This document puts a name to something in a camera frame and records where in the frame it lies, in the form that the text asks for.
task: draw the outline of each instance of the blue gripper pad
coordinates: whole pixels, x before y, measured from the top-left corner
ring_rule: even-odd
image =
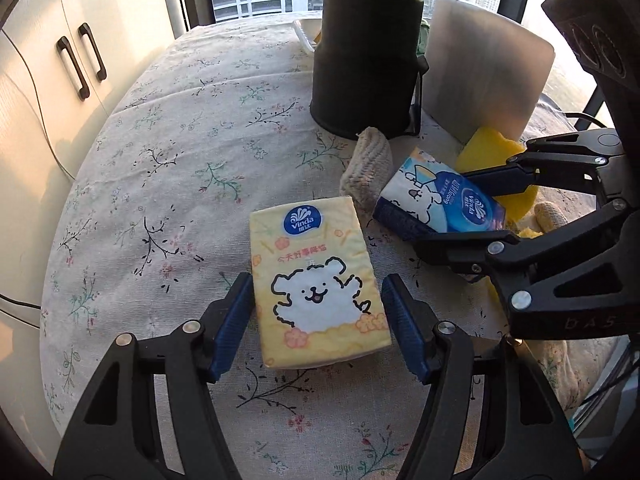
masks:
[[[226,298],[219,301],[220,312],[223,312],[222,309],[226,310],[226,316],[213,339],[213,361],[209,370],[216,381],[223,373],[230,370],[240,346],[242,334],[254,309],[252,276],[245,272],[241,273],[231,286]]]
[[[382,282],[382,303],[408,370],[426,384],[431,371],[425,361],[425,341],[391,276]]]

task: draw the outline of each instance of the white plastic tray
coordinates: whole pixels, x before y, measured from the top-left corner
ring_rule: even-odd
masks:
[[[305,18],[302,20],[295,20],[292,25],[293,29],[296,31],[298,39],[300,40],[302,49],[309,56],[313,57],[316,50],[316,42],[314,40],[322,28],[322,18]]]

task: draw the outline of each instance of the table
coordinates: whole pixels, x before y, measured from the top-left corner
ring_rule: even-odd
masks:
[[[188,32],[140,76],[95,140],[64,206],[44,284],[42,377],[61,433],[116,335],[167,334],[200,317],[239,272],[250,270],[251,211],[337,196],[355,142],[327,133],[309,114],[313,60],[290,26],[302,16],[309,14]],[[568,128],[541,101],[527,135]],[[443,162],[451,164],[461,149],[427,116],[420,137]],[[397,166],[417,142],[393,140]],[[566,210],[575,218],[588,207]],[[506,320],[485,282],[469,285],[447,269],[421,264],[375,221],[363,231],[379,282],[398,272],[441,319],[471,335],[503,334]],[[551,343],[541,350],[565,408],[585,396],[609,346],[576,347],[575,354],[590,355],[580,370],[567,360],[571,347]],[[181,470],[166,384],[156,378],[156,387],[167,463]],[[255,319],[232,370],[210,387],[245,479],[393,478],[427,391],[405,369],[395,344],[316,370],[265,370]],[[479,422],[481,392],[476,380],[471,427]],[[461,464],[472,450],[465,440]]]

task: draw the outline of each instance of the green object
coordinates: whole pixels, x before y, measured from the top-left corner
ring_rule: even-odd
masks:
[[[427,50],[427,37],[429,35],[429,23],[424,18],[420,23],[420,36],[418,37],[418,47],[415,49],[415,53],[418,56],[424,54]]]

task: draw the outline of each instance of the black cylindrical container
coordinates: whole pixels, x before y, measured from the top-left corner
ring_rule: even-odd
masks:
[[[423,0],[324,0],[311,115],[347,139],[367,126],[402,135],[418,75]]]

